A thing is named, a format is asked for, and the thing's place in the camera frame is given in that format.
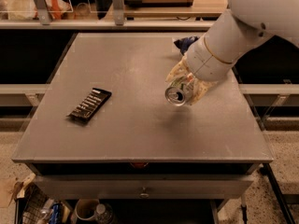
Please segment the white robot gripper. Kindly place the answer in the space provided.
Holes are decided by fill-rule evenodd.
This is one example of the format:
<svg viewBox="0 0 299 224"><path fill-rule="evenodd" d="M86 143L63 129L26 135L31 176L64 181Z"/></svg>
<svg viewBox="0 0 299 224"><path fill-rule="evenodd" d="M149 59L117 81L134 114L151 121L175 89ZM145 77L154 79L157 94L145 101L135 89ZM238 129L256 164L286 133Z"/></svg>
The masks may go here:
<svg viewBox="0 0 299 224"><path fill-rule="evenodd" d="M226 77L234 63L223 62L215 57L206 47L203 36L189 46L185 55L171 69L165 81L170 83L191 72L195 77L188 78L191 98L187 104L194 105L206 95L209 89L218 84L217 81Z"/></svg>

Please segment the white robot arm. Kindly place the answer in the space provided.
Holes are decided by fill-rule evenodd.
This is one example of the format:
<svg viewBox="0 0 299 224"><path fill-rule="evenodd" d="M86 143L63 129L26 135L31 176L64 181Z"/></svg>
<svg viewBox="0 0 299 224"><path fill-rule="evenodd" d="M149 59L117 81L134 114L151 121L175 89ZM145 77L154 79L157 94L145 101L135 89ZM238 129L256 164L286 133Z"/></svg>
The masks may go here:
<svg viewBox="0 0 299 224"><path fill-rule="evenodd" d="M166 77L170 103L195 104L244 54L275 35L299 45L299 0L227 1L228 7Z"/></svg>

